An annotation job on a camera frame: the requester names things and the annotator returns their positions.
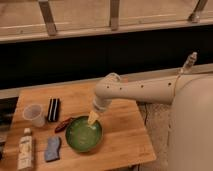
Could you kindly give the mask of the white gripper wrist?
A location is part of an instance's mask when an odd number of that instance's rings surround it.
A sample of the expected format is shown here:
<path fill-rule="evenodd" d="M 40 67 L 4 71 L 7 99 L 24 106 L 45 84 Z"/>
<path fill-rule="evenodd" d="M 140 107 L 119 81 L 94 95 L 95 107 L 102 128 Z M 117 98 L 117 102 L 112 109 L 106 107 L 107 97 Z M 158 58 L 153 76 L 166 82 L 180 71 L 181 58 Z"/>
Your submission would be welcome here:
<path fill-rule="evenodd" d="M 109 105 L 111 104 L 111 99 L 105 99 L 98 96 L 95 96 L 92 102 L 93 110 L 91 111 L 88 117 L 88 124 L 92 125 L 99 118 L 98 113 L 103 113 L 107 110 Z"/>

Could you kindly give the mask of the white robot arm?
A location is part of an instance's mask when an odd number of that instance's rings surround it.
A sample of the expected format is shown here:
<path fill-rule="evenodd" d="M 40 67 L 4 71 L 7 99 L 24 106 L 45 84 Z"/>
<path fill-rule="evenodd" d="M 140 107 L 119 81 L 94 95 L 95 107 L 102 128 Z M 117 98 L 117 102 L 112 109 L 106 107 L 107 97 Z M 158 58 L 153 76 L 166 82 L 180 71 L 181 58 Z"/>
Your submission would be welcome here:
<path fill-rule="evenodd" d="M 213 74 L 178 74 L 123 82 L 110 73 L 94 88 L 94 122 L 114 99 L 171 106 L 168 171 L 213 171 Z"/>

